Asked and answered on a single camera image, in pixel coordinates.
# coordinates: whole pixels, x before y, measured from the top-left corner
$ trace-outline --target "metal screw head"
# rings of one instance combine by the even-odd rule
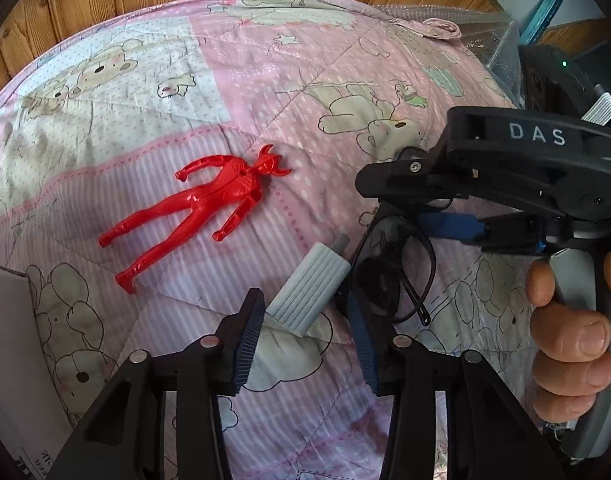
[[[135,350],[134,352],[132,352],[132,354],[130,354],[130,357],[129,357],[130,362],[134,363],[135,365],[142,363],[147,358],[148,358],[148,352],[146,352],[145,350]]]
[[[392,339],[392,343],[397,348],[408,348],[412,344],[412,339],[407,335],[399,334]]]
[[[466,361],[472,363],[473,365],[479,364],[483,359],[481,354],[479,354],[479,352],[477,352],[476,350],[466,350],[463,354],[463,357]]]
[[[217,346],[219,343],[221,343],[221,341],[219,340],[219,338],[217,336],[215,336],[214,334],[210,334],[210,335],[204,335],[200,340],[199,343],[201,344],[201,346],[203,348],[214,348],[215,346]]]

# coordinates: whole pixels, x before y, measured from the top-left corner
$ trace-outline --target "red toy figure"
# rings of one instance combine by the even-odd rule
[[[263,198],[260,175],[286,176],[292,170],[281,170],[279,162],[281,155],[269,153],[272,144],[263,146],[259,152],[259,158],[252,166],[242,158],[233,155],[213,155],[199,158],[191,162],[181,171],[177,171],[175,177],[185,182],[190,173],[202,168],[216,166],[223,168],[217,177],[207,184],[186,189],[168,198],[164,198],[156,205],[148,209],[142,209],[133,213],[128,218],[119,222],[115,227],[99,237],[99,245],[107,247],[112,241],[132,229],[149,222],[153,218],[159,218],[184,209],[190,209],[191,213],[179,224],[167,240],[154,246],[145,254],[139,256],[131,267],[119,272],[115,276],[117,283],[129,294],[135,293],[132,280],[166,254],[182,246],[190,240],[194,234],[222,207],[241,202],[230,218],[216,231],[212,237],[220,242],[228,236],[241,223],[241,220],[256,206]]]

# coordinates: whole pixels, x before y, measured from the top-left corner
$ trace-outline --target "gripper handle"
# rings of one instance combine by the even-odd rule
[[[550,259],[556,278],[557,300],[570,308],[587,308],[604,314],[611,323],[611,292],[605,282],[603,263],[607,251],[586,253],[564,250]],[[563,437],[561,449],[572,458],[594,458],[611,442],[611,383],[597,394],[588,413]]]

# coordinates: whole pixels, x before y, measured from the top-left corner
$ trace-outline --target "blue object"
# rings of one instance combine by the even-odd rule
[[[545,243],[544,240],[541,240],[538,244],[537,244],[537,253],[538,254],[542,254],[545,252],[545,249],[547,248],[547,245]]]
[[[541,0],[521,29],[519,43],[529,45],[539,41],[562,3],[563,0]]]
[[[372,346],[372,339],[367,332],[365,319],[361,316],[357,298],[352,292],[348,293],[348,321],[352,330],[352,339],[359,356],[359,364],[363,371],[365,383],[372,389],[372,393],[377,395],[380,381],[377,372],[377,353]]]
[[[428,238],[472,242],[485,233],[485,224],[470,214],[419,213],[415,222]]]
[[[252,368],[252,360],[254,359],[257,342],[262,332],[264,317],[265,303],[260,301],[255,304],[244,328],[239,345],[234,351],[233,384],[237,393],[248,382],[248,375],[250,374],[250,368]]]

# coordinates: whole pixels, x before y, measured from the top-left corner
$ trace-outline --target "human hand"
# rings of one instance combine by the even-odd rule
[[[604,261],[604,274],[611,291],[611,252]],[[540,348],[533,365],[541,386],[534,409],[548,422],[578,418],[611,383],[611,353],[606,352],[610,322],[598,312],[573,310],[553,301],[554,273],[546,262],[532,264],[525,291],[536,307],[530,330]]]

